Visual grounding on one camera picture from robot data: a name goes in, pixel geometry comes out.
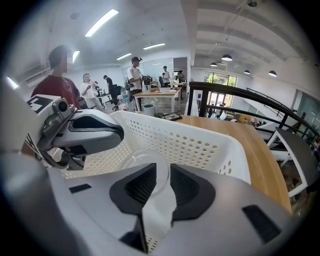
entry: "black metal railing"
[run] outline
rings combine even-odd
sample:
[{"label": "black metal railing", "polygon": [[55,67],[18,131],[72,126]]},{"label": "black metal railing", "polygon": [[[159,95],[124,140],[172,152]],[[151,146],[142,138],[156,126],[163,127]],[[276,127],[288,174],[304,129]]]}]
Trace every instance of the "black metal railing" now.
[{"label": "black metal railing", "polygon": [[[280,104],[280,105],[283,106],[284,108],[287,108],[287,109],[288,109],[288,107],[287,107],[286,105],[282,104],[280,101],[277,101],[276,99],[271,98],[270,96],[268,96],[268,95],[266,95],[266,94],[264,94],[264,93],[262,93],[262,92],[259,92],[259,91],[257,91],[257,90],[250,89],[250,88],[248,88],[248,87],[247,87],[246,89],[247,89],[247,91],[251,91],[251,92],[254,92],[255,94],[262,95],[262,96],[266,97],[267,99],[270,99],[270,100],[272,100],[272,101]],[[265,104],[263,104],[263,106],[264,106],[265,108],[269,109],[270,111],[272,111],[273,113],[275,113],[277,117],[278,117],[278,116],[281,117],[281,118],[284,117],[284,114],[282,114],[279,110],[277,110],[277,109],[275,109],[275,108],[273,108],[273,107],[266,106]]]},{"label": "black metal railing", "polygon": [[[217,83],[208,83],[208,82],[190,82],[189,86],[190,86],[189,103],[187,106],[188,107],[188,109],[187,109],[188,116],[191,114],[192,98],[194,95],[194,90],[200,90],[200,91],[202,91],[202,97],[201,97],[202,100],[201,100],[201,104],[200,104],[199,117],[204,117],[207,109],[225,110],[225,111],[229,111],[229,112],[245,114],[245,115],[249,115],[249,116],[253,116],[253,117],[257,117],[257,118],[261,118],[264,120],[274,122],[276,124],[279,124],[279,126],[278,126],[279,128],[287,127],[290,129],[290,131],[300,133],[302,138],[304,138],[306,136],[307,140],[309,142],[312,142],[316,138],[316,136],[319,135],[317,130],[315,130],[311,125],[309,125],[301,117],[296,115],[290,108],[288,108],[287,106],[278,102],[277,100],[270,98],[269,96],[266,97],[266,95],[263,93],[261,93],[262,95],[260,95],[259,93],[255,93],[250,90],[244,90],[244,89],[240,89],[240,88],[233,87],[233,86],[226,86],[226,85],[221,85],[221,84],[217,84]],[[241,109],[207,105],[207,98],[208,98],[209,92],[234,95],[234,96],[242,97],[245,99],[253,100],[255,102],[259,102],[265,106],[268,106],[268,107],[276,110],[279,113],[283,113],[282,120],[275,120],[275,119],[269,118],[267,116],[262,116],[257,113],[251,113],[251,112],[244,111]],[[293,126],[286,124],[288,117],[291,117],[292,119],[296,120],[297,123],[294,124]],[[301,125],[304,125],[306,127],[305,131],[299,130],[299,127]]]}]

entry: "red shirt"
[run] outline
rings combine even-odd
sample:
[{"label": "red shirt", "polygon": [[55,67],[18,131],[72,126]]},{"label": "red shirt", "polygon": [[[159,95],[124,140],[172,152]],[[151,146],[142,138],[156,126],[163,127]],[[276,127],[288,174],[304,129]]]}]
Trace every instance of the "red shirt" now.
[{"label": "red shirt", "polygon": [[37,94],[60,96],[65,98],[69,105],[74,105],[79,109],[79,90],[75,83],[68,78],[48,75],[36,86],[31,97]]}]

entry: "white laundry basket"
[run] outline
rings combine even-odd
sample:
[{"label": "white laundry basket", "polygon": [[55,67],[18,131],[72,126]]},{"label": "white laundry basket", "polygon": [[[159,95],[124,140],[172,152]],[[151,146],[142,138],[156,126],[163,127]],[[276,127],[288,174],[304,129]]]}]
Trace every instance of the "white laundry basket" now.
[{"label": "white laundry basket", "polygon": [[[230,136],[127,111],[117,111],[110,116],[122,126],[123,141],[116,148],[87,156],[83,170],[62,170],[66,179],[119,171],[134,153],[151,150],[161,154],[168,167],[172,163],[193,166],[251,184],[245,151]],[[161,172],[159,169],[157,183]],[[170,230],[175,208],[176,198],[167,176],[164,188],[151,195],[142,210],[150,253]]]}]

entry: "black cap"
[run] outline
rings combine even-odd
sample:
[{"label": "black cap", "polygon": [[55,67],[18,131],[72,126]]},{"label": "black cap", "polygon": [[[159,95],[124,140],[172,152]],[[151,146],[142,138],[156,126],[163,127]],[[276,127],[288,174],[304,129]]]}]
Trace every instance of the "black cap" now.
[{"label": "black cap", "polygon": [[140,62],[140,59],[139,59],[138,57],[133,57],[133,58],[131,59],[131,62],[136,62],[136,61]]}]

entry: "window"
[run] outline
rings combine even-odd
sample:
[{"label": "window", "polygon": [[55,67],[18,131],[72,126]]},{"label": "window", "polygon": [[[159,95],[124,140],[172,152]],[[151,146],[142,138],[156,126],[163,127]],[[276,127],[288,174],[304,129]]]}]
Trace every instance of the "window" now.
[{"label": "window", "polygon": [[[205,72],[204,82],[235,87],[237,84],[237,77],[228,74]],[[233,95],[211,91],[209,92],[207,102],[208,104],[215,106],[225,103],[226,107],[230,107],[232,99]]]}]

